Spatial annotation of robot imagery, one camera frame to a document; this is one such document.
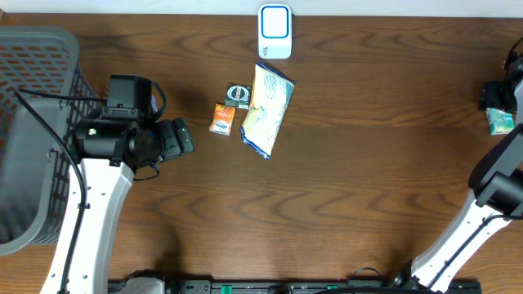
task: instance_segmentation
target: small orange package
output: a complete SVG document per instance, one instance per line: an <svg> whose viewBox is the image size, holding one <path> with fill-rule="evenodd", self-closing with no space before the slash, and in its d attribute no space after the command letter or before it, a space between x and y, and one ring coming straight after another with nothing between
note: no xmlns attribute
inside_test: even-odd
<svg viewBox="0 0 523 294"><path fill-rule="evenodd" d="M214 120L209 127L209 131L228 136L232 128L232 122L235 119L235 113L235 107L216 104Z"/></svg>

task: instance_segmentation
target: white backdrop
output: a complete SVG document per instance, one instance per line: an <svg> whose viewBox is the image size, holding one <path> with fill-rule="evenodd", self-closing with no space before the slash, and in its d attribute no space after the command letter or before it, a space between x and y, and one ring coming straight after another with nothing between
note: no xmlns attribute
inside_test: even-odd
<svg viewBox="0 0 523 294"><path fill-rule="evenodd" d="M259 0L0 0L6 12L255 15ZM522 0L286 0L297 16L523 17Z"/></svg>

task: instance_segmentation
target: wooden table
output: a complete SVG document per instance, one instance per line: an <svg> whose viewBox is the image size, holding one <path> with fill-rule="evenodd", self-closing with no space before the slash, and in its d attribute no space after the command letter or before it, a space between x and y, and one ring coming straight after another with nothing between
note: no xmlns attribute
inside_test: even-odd
<svg viewBox="0 0 523 294"><path fill-rule="evenodd" d="M293 54L271 61L297 86L269 161L208 131L230 82L250 84L254 16L7 15L56 25L81 47L99 96L111 74L138 74L183 116L196 152L135 183L123 206L111 278L157 269L218 279L393 275L425 251L463 205L467 179L500 139L476 110L500 79L523 20L294 17ZM144 176L148 171L139 172ZM484 293L523 288L521 224L460 270ZM0 292L39 292L55 247L0 257Z"/></svg>

